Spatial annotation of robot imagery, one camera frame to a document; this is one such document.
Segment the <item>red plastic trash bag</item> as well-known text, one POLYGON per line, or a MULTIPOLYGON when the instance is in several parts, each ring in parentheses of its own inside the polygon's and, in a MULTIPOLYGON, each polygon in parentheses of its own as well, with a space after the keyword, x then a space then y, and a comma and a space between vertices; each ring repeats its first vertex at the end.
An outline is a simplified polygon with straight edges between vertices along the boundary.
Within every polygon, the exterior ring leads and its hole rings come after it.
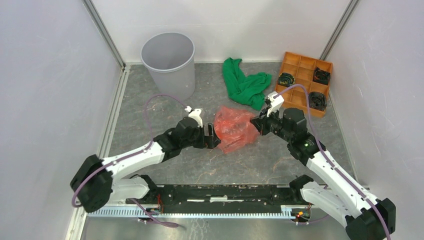
POLYGON ((255 114, 245 109, 220 106, 214 118, 214 130, 221 143, 218 148, 229 154, 252 144, 259 136, 256 127, 251 123, 255 114))

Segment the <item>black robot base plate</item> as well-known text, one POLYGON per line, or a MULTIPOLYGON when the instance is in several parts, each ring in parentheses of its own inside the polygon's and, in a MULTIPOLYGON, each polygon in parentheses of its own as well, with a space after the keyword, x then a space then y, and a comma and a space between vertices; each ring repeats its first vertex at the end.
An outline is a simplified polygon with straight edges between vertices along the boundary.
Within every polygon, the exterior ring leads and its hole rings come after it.
POLYGON ((277 214, 310 205, 288 185, 165 184, 126 204, 160 207, 163 214, 277 214))

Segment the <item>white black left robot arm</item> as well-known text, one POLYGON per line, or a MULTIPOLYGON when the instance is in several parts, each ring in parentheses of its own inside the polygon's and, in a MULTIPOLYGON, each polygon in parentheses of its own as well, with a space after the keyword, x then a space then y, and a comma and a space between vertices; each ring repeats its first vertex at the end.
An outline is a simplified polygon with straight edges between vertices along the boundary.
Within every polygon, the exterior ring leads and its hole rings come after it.
POLYGON ((168 161, 185 148, 214 149, 220 143, 212 123, 199 126, 192 117, 184 117, 141 147, 106 158, 88 156, 70 181, 74 192, 71 203, 87 213, 130 198, 151 204, 157 198, 157 190, 143 177, 128 178, 129 175, 168 161))

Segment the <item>grey plastic trash bin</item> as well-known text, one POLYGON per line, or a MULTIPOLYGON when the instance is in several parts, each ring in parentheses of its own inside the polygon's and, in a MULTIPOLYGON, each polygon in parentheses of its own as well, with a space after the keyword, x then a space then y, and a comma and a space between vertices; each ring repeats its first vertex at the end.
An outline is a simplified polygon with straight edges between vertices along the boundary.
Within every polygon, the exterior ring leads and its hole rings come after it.
POLYGON ((183 101, 195 91, 195 50, 194 42, 188 36, 164 32, 143 45, 140 59, 162 94, 183 101))

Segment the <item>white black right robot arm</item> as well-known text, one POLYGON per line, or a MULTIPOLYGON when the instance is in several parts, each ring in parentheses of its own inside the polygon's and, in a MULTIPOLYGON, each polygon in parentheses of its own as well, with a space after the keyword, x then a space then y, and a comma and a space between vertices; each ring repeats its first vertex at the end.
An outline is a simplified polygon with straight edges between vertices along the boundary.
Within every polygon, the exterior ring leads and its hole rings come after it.
POLYGON ((396 230, 396 206, 379 199, 351 177, 326 147, 309 132, 304 112, 287 108, 263 109, 250 120, 261 135, 272 133, 287 142, 290 154, 318 175, 328 186, 321 187, 307 175, 290 182, 289 199, 320 208, 345 229, 351 240, 388 240, 396 230))

